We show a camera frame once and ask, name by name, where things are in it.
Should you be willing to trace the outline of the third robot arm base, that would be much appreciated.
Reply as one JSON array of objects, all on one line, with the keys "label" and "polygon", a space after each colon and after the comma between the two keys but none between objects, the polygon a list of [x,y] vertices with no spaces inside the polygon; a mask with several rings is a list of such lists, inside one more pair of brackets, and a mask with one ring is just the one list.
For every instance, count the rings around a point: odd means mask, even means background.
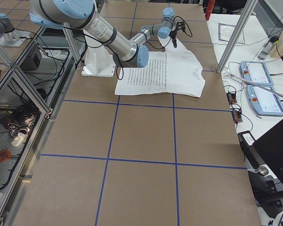
[{"label": "third robot arm base", "polygon": [[4,47],[20,47],[30,32],[18,31],[13,26],[9,17],[0,13],[0,45]]}]

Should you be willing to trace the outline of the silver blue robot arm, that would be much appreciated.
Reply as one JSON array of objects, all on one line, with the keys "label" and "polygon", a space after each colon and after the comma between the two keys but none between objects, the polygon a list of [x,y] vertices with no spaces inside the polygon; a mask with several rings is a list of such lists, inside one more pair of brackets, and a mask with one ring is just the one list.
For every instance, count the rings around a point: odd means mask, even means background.
[{"label": "silver blue robot arm", "polygon": [[170,38],[174,48],[177,48],[175,13],[173,8],[165,8],[162,12],[163,19],[159,24],[146,25],[136,33],[130,41],[134,41],[138,46],[143,45],[152,36],[158,36],[161,39]]},{"label": "silver blue robot arm", "polygon": [[148,63],[148,48],[119,33],[99,15],[92,0],[31,0],[29,14],[33,23],[46,28],[62,30],[68,23],[72,29],[86,30],[114,52],[120,67],[143,68]]}]

